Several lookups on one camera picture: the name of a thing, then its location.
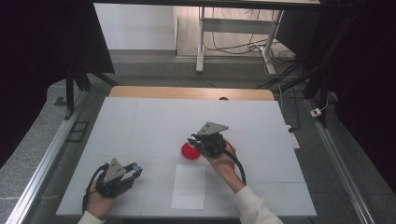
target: cable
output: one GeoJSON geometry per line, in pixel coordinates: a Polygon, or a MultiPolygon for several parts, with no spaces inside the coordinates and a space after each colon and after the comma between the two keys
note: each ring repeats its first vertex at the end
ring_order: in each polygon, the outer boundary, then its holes
{"type": "Polygon", "coordinates": [[[277,77],[275,77],[274,79],[271,79],[263,84],[259,84],[256,86],[256,90],[263,87],[263,86],[267,86],[266,89],[268,89],[273,83],[277,82],[279,79],[287,76],[290,72],[294,71],[296,68],[298,68],[300,65],[297,63],[294,63],[292,65],[290,65],[285,71],[283,71],[280,75],[278,75],[277,77]]]}
{"type": "Polygon", "coordinates": [[[95,171],[95,173],[93,174],[93,176],[92,176],[92,178],[91,178],[91,180],[90,180],[90,183],[88,184],[88,187],[85,189],[85,195],[84,195],[84,197],[82,198],[82,213],[84,213],[84,211],[87,209],[88,196],[89,196],[91,193],[94,193],[94,192],[95,192],[95,191],[93,191],[93,192],[90,193],[90,189],[91,189],[93,180],[96,178],[96,176],[98,175],[98,173],[99,173],[100,171],[104,171],[106,168],[108,168],[108,163],[106,163],[105,165],[99,167],[99,168],[95,171]]]}
{"type": "MultiPolygon", "coordinates": [[[[260,12],[261,12],[261,11],[259,10],[259,13],[258,13],[258,15],[257,15],[256,20],[259,19],[260,12]]],[[[214,15],[215,15],[215,9],[212,7],[212,18],[214,18],[214,15]]],[[[250,46],[251,40],[252,40],[253,36],[254,36],[254,35],[252,35],[252,36],[250,37],[249,42],[248,42],[247,44],[238,45],[238,46],[233,46],[233,47],[219,48],[219,47],[216,45],[215,34],[214,34],[214,32],[212,32],[212,42],[213,42],[213,45],[214,45],[215,48],[214,48],[214,49],[210,49],[210,48],[208,48],[208,47],[205,45],[205,43],[204,43],[204,48],[205,48],[205,49],[208,49],[208,50],[216,50],[216,51],[220,51],[220,52],[224,52],[224,53],[228,53],[228,54],[235,54],[235,55],[238,55],[238,54],[247,54],[247,53],[252,52],[252,51],[256,48],[256,47],[254,47],[254,46],[250,46]],[[244,46],[247,46],[247,47],[248,47],[248,51],[243,51],[243,52],[230,52],[230,51],[225,50],[225,49],[237,49],[237,48],[241,48],[241,47],[244,47],[244,46]]],[[[260,40],[260,41],[256,41],[256,42],[257,42],[257,43],[260,43],[260,42],[263,42],[263,41],[266,41],[266,40],[267,40],[267,39],[260,40]]]]}
{"type": "Polygon", "coordinates": [[[242,182],[246,185],[247,179],[246,179],[244,167],[242,166],[242,163],[236,157],[236,153],[235,153],[235,150],[233,149],[233,146],[231,146],[228,142],[225,142],[225,143],[231,148],[231,150],[233,151],[233,154],[231,154],[231,152],[229,152],[225,148],[222,149],[222,152],[224,152],[224,154],[226,154],[228,157],[231,158],[231,160],[233,160],[233,162],[235,162],[235,165],[239,168],[239,172],[241,172],[242,182]]]}
{"type": "Polygon", "coordinates": [[[282,90],[280,89],[280,84],[277,85],[279,87],[279,99],[280,99],[280,113],[282,113],[282,117],[284,120],[285,119],[285,115],[283,114],[283,102],[282,102],[282,90]]]}
{"type": "MultiPolygon", "coordinates": [[[[333,16],[334,18],[335,18],[335,16],[338,14],[339,8],[340,8],[340,6],[341,6],[340,0],[337,0],[337,2],[338,2],[338,7],[337,7],[336,12],[334,13],[334,16],[333,16]]],[[[272,11],[271,20],[274,19],[274,16],[275,16],[275,11],[273,10],[273,11],[272,11]]],[[[213,18],[213,17],[214,17],[214,8],[212,9],[212,18],[213,18]]],[[[303,62],[303,61],[309,60],[310,57],[312,57],[313,55],[315,55],[316,53],[318,53],[322,48],[325,47],[325,45],[326,45],[330,40],[332,40],[332,38],[333,38],[335,32],[329,32],[329,34],[330,34],[330,35],[328,35],[328,38],[324,39],[321,43],[319,43],[319,44],[317,45],[317,47],[316,47],[315,49],[311,50],[308,54],[306,54],[306,55],[303,56],[303,57],[299,57],[298,59],[293,59],[293,60],[283,60],[283,59],[281,59],[281,58],[279,58],[279,57],[276,58],[276,59],[277,59],[277,60],[280,60],[281,62],[284,62],[284,63],[301,63],[301,62],[303,62]]],[[[210,48],[208,48],[208,47],[205,45],[205,43],[204,43],[204,47],[205,47],[205,49],[208,49],[208,50],[217,50],[217,51],[221,51],[221,52],[229,53],[229,54],[234,54],[234,55],[246,54],[246,53],[252,52],[256,47],[249,47],[249,50],[248,50],[248,51],[239,52],[239,53],[230,52],[230,51],[227,51],[227,50],[225,50],[225,49],[236,49],[236,48],[241,48],[241,47],[244,47],[244,46],[249,46],[249,44],[251,43],[251,40],[252,40],[253,36],[254,36],[254,35],[252,35],[252,36],[250,37],[249,43],[247,43],[247,44],[245,44],[245,45],[234,46],[234,47],[227,47],[227,48],[219,48],[219,47],[216,46],[216,42],[215,42],[215,40],[214,40],[214,39],[215,39],[214,33],[212,32],[212,41],[213,41],[213,44],[214,44],[214,46],[215,46],[215,49],[210,49],[210,48]]]]}
{"type": "Polygon", "coordinates": [[[325,105],[323,108],[321,108],[320,111],[326,109],[326,107],[327,107],[328,104],[329,104],[329,99],[327,98],[327,99],[326,99],[326,105],[325,105]]]}
{"type": "Polygon", "coordinates": [[[247,12],[245,12],[245,14],[250,12],[250,16],[247,18],[248,20],[250,20],[250,18],[253,17],[253,9],[249,9],[247,12]]]}
{"type": "Polygon", "coordinates": [[[214,88],[217,88],[217,86],[215,84],[213,84],[212,82],[210,82],[210,81],[204,80],[204,83],[209,84],[210,86],[212,86],[214,88]]]}
{"type": "Polygon", "coordinates": [[[297,128],[293,128],[293,129],[294,129],[294,131],[296,131],[296,130],[300,129],[301,123],[300,123],[300,113],[299,113],[298,106],[297,106],[296,90],[294,87],[295,86],[293,86],[293,95],[294,95],[293,98],[294,98],[294,105],[296,106],[296,112],[297,112],[297,128]]]}
{"type": "Polygon", "coordinates": [[[275,56],[274,50],[271,49],[270,52],[271,52],[272,55],[270,55],[270,57],[271,57],[271,59],[274,60],[274,62],[276,62],[276,63],[295,63],[295,61],[296,61],[295,58],[287,58],[287,59],[285,60],[285,59],[283,59],[283,58],[281,58],[281,57],[279,56],[281,53],[283,53],[283,52],[288,52],[288,51],[291,51],[291,50],[289,50],[289,49],[282,50],[282,51],[280,51],[280,52],[277,54],[277,56],[275,56]]]}
{"type": "Polygon", "coordinates": [[[265,75],[267,75],[268,77],[271,77],[271,78],[279,78],[279,77],[281,77],[281,76],[283,76],[283,75],[286,76],[286,75],[288,75],[291,71],[293,71],[294,69],[297,68],[297,67],[293,67],[293,66],[295,66],[297,63],[293,63],[293,64],[290,65],[284,72],[282,72],[281,75],[278,75],[278,76],[271,76],[271,75],[269,74],[268,70],[267,70],[267,64],[268,64],[269,62],[270,62],[270,61],[268,60],[267,62],[264,63],[264,73],[265,73],[265,75]]]}

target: power strip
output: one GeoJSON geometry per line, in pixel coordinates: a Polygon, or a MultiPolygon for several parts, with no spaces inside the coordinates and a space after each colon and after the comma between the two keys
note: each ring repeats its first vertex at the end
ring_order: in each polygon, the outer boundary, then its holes
{"type": "Polygon", "coordinates": [[[319,110],[319,108],[316,108],[314,110],[311,110],[311,116],[314,118],[317,118],[321,115],[321,111],[319,110]]]}

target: metal rail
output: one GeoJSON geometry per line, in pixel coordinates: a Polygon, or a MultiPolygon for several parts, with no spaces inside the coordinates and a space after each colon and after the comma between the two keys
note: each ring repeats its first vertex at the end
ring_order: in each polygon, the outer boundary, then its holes
{"type": "Polygon", "coordinates": [[[12,210],[11,215],[8,217],[6,224],[21,224],[26,218],[35,196],[40,190],[41,185],[47,177],[47,174],[50,172],[52,164],[55,162],[56,157],[61,151],[64,140],[66,139],[71,128],[73,127],[76,118],[81,112],[81,108],[85,104],[86,98],[87,93],[83,91],[77,99],[75,113],[73,113],[70,119],[65,119],[62,122],[58,132],[55,134],[52,142],[49,144],[49,148],[44,154],[43,159],[38,164],[35,173],[27,184],[26,189],[23,191],[23,194],[12,210]]]}
{"type": "MultiPolygon", "coordinates": [[[[305,100],[305,104],[309,111],[314,109],[308,100],[305,100]]],[[[314,119],[314,122],[317,126],[320,137],[322,138],[323,143],[326,146],[327,151],[329,152],[335,170],[337,171],[341,181],[343,182],[346,193],[349,195],[352,204],[355,207],[356,213],[361,220],[361,223],[375,224],[375,220],[370,212],[370,209],[367,206],[366,201],[364,201],[363,197],[361,196],[361,191],[356,186],[352,175],[348,171],[347,165],[345,164],[337,146],[332,140],[332,136],[330,135],[329,130],[325,129],[318,119],[314,119]]]]}

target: black curtain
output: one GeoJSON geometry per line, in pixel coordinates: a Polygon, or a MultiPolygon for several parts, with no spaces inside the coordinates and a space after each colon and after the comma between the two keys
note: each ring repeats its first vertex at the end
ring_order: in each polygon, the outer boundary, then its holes
{"type": "Polygon", "coordinates": [[[92,2],[0,2],[1,166],[70,64],[85,73],[114,73],[92,2]]]}
{"type": "Polygon", "coordinates": [[[368,0],[332,57],[335,112],[396,192],[395,3],[368,0]]]}

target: black cable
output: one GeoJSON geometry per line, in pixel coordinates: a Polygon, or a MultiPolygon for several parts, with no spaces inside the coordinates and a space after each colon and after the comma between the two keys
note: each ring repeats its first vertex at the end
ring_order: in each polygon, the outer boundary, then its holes
{"type": "Polygon", "coordinates": [[[224,152],[224,154],[226,154],[228,157],[230,157],[231,160],[233,160],[233,162],[235,162],[236,166],[238,166],[239,171],[241,172],[242,182],[246,185],[247,184],[247,179],[246,179],[246,176],[245,176],[244,167],[242,166],[241,162],[236,157],[235,150],[233,149],[233,147],[227,142],[226,142],[226,144],[233,150],[233,154],[231,154],[231,152],[229,152],[225,148],[222,149],[222,152],[224,152]]]}
{"type": "MultiPolygon", "coordinates": [[[[339,0],[337,0],[337,2],[338,2],[338,7],[337,7],[336,12],[334,13],[334,16],[333,16],[334,18],[337,16],[337,14],[338,14],[338,12],[339,12],[339,8],[340,8],[340,2],[339,2],[339,0]]],[[[212,18],[214,17],[214,13],[215,13],[214,8],[212,8],[212,18]]],[[[272,16],[271,16],[271,20],[274,19],[274,14],[275,14],[275,12],[273,11],[273,12],[272,12],[272,16]]],[[[337,29],[337,25],[334,25],[333,31],[336,30],[336,29],[337,29]]],[[[326,39],[324,39],[321,43],[319,43],[319,44],[316,46],[316,48],[313,49],[313,50],[311,50],[308,54],[306,54],[306,55],[304,55],[304,56],[302,56],[302,57],[299,57],[298,59],[293,59],[293,60],[279,59],[279,60],[282,61],[282,62],[284,62],[284,63],[303,63],[304,61],[309,60],[310,57],[312,57],[313,55],[315,55],[316,53],[318,53],[321,49],[323,49],[323,48],[326,46],[326,44],[327,44],[329,41],[331,41],[332,38],[335,36],[335,32],[329,32],[329,34],[330,34],[330,35],[328,35],[326,39]]],[[[220,51],[220,52],[229,53],[229,54],[234,54],[234,55],[246,54],[246,53],[252,52],[252,51],[253,51],[254,49],[256,49],[257,47],[253,47],[253,48],[250,47],[248,51],[239,52],[239,53],[230,52],[230,51],[227,51],[227,50],[225,50],[225,49],[236,49],[236,48],[241,48],[241,47],[244,47],[244,46],[248,46],[248,45],[251,43],[251,39],[252,39],[252,38],[253,38],[253,35],[250,37],[249,43],[244,44],[244,45],[234,46],[234,47],[227,47],[227,48],[219,48],[219,47],[216,46],[214,33],[212,32],[212,41],[213,41],[213,45],[215,46],[215,49],[210,49],[210,48],[208,48],[208,47],[205,45],[205,43],[204,43],[204,47],[205,47],[205,49],[208,49],[208,50],[217,50],[217,51],[220,51]]]]}
{"type": "Polygon", "coordinates": [[[250,18],[253,16],[253,9],[249,9],[248,11],[245,12],[245,14],[248,14],[250,12],[250,16],[247,18],[250,20],[250,18]]]}
{"type": "Polygon", "coordinates": [[[296,90],[295,90],[295,86],[293,86],[293,95],[294,95],[294,105],[296,106],[296,112],[297,112],[297,127],[293,128],[294,131],[299,130],[300,129],[300,113],[298,110],[298,106],[297,106],[297,99],[296,99],[296,90]]]}
{"type": "MultiPolygon", "coordinates": [[[[260,10],[259,10],[259,13],[258,13],[258,15],[257,15],[257,20],[259,19],[259,16],[260,16],[260,10]]],[[[214,18],[214,15],[215,15],[215,9],[212,7],[212,18],[214,18]]],[[[225,47],[225,48],[219,48],[217,45],[216,45],[216,41],[215,41],[215,34],[214,34],[214,32],[212,32],[212,42],[213,42],[213,46],[215,46],[215,48],[214,49],[210,49],[210,48],[208,48],[206,45],[205,45],[205,43],[204,43],[204,48],[205,49],[208,49],[208,50],[216,50],[216,51],[220,51],[220,52],[224,52],[224,53],[228,53],[228,54],[235,54],[235,55],[238,55],[238,54],[246,54],[246,53],[250,53],[250,52],[252,52],[254,49],[256,49],[257,48],[257,46],[249,46],[250,44],[251,44],[251,39],[253,38],[253,35],[250,37],[250,40],[249,40],[249,42],[247,43],[247,44],[243,44],[243,45],[238,45],[238,46],[233,46],[233,47],[225,47]],[[238,53],[236,53],[236,52],[230,52],[230,51],[227,51],[227,50],[225,50],[225,49],[237,49],[237,48],[241,48],[241,47],[244,47],[244,46],[247,46],[248,48],[249,48],[249,50],[248,51],[244,51],[244,52],[238,52],[238,53]]],[[[256,43],[260,43],[260,42],[262,42],[262,41],[266,41],[267,39],[264,39],[264,40],[260,40],[260,41],[257,41],[256,43]]]]}
{"type": "Polygon", "coordinates": [[[85,195],[84,195],[84,197],[82,198],[82,213],[84,213],[84,211],[87,209],[88,196],[89,196],[91,193],[96,192],[96,190],[95,190],[95,191],[93,191],[93,192],[90,193],[90,189],[91,189],[93,180],[96,178],[96,176],[98,175],[98,173],[99,173],[100,171],[104,171],[107,167],[108,167],[108,163],[106,163],[105,165],[99,167],[99,168],[95,171],[95,173],[93,174],[93,176],[92,176],[92,178],[91,178],[91,180],[90,180],[90,183],[88,184],[88,187],[85,189],[85,195]]]}
{"type": "Polygon", "coordinates": [[[280,57],[280,54],[281,54],[281,53],[287,52],[287,51],[291,51],[291,50],[289,50],[289,49],[282,50],[282,51],[280,51],[280,52],[277,54],[277,56],[275,56],[274,53],[273,53],[273,51],[271,50],[271,53],[272,53],[272,55],[273,55],[271,58],[272,58],[276,63],[295,63],[295,62],[296,62],[296,59],[295,59],[295,58],[294,58],[294,59],[290,59],[290,58],[288,58],[288,59],[283,59],[283,58],[280,57]]]}
{"type": "MultiPolygon", "coordinates": [[[[259,9],[259,13],[257,13],[257,18],[256,18],[256,21],[258,21],[258,20],[259,20],[259,17],[260,17],[260,12],[261,12],[261,11],[262,11],[262,10],[261,10],[261,9],[259,9]]],[[[251,35],[251,37],[250,37],[250,39],[249,39],[249,41],[248,41],[248,44],[247,44],[247,45],[251,44],[251,40],[253,39],[253,36],[254,36],[254,34],[252,34],[252,35],[251,35]]]]}
{"type": "Polygon", "coordinates": [[[224,9],[224,7],[221,8],[221,14],[223,15],[223,18],[225,19],[224,13],[222,12],[222,10],[224,9]]]}
{"type": "Polygon", "coordinates": [[[279,74],[277,77],[273,77],[273,79],[271,79],[271,80],[269,80],[269,81],[267,81],[267,82],[265,82],[265,83],[263,83],[263,84],[260,84],[260,85],[257,85],[256,86],[256,90],[257,89],[259,89],[259,88],[261,88],[261,87],[263,87],[263,86],[267,86],[266,88],[268,89],[271,85],[273,85],[275,82],[277,82],[278,80],[280,80],[281,78],[283,78],[283,77],[285,77],[285,76],[287,76],[288,74],[290,74],[292,71],[294,71],[296,68],[298,68],[300,65],[299,64],[297,64],[297,63],[293,63],[293,64],[291,64],[288,68],[286,68],[285,69],[285,71],[283,71],[281,74],[279,74]]]}

